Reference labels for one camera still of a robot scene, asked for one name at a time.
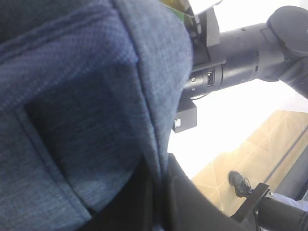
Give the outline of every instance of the white wall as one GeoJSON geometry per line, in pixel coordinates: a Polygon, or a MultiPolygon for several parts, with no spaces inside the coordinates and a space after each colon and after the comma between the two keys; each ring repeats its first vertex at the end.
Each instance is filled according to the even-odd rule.
{"type": "Polygon", "coordinates": [[[300,6],[308,10],[308,0],[300,0],[300,6]]]}

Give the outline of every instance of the black robotic arm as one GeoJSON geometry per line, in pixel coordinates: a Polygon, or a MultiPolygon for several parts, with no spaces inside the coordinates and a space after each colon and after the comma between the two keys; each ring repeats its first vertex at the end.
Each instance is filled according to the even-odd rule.
{"type": "Polygon", "coordinates": [[[191,19],[190,25],[193,69],[174,121],[176,133],[197,125],[192,100],[256,78],[281,80],[308,98],[307,10],[281,7],[267,23],[219,33],[210,8],[191,19]]]}

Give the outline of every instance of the yellow object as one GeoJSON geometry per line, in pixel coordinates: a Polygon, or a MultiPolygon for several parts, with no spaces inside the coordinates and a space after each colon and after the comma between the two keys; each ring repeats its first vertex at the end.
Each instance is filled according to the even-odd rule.
{"type": "Polygon", "coordinates": [[[175,9],[175,10],[178,10],[178,11],[181,11],[181,12],[185,12],[185,9],[184,7],[179,3],[178,0],[160,0],[163,4],[175,9]]]}

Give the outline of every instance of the black strap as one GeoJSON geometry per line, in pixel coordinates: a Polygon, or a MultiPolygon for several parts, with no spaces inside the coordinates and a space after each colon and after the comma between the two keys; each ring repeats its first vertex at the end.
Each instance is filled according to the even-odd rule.
{"type": "Polygon", "coordinates": [[[78,231],[152,230],[153,181],[142,160],[122,191],[78,231]]]}
{"type": "MultiPolygon", "coordinates": [[[[168,166],[161,206],[164,230],[247,231],[204,198],[173,155],[168,166]]],[[[78,231],[152,231],[157,214],[153,201],[154,184],[143,160],[114,200],[78,231]]]]}

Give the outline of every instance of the blue textured fabric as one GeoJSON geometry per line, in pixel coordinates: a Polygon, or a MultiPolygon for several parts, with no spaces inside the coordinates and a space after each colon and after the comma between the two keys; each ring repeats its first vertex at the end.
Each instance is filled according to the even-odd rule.
{"type": "Polygon", "coordinates": [[[0,116],[0,230],[70,231],[91,217],[22,109],[0,116]]]}
{"type": "Polygon", "coordinates": [[[74,230],[89,219],[86,208],[99,211],[115,197],[142,155],[160,184],[192,59],[188,35],[172,12],[156,0],[93,0],[2,44],[0,54],[0,113],[25,105],[34,125],[24,119],[18,128],[4,119],[14,126],[1,131],[3,150],[22,163],[25,145],[16,151],[7,143],[34,140],[51,168],[36,161],[1,169],[7,179],[24,177],[1,195],[0,230],[74,230]],[[32,181],[36,167],[41,172],[32,181]],[[30,190],[29,182],[38,186],[30,190]]]}

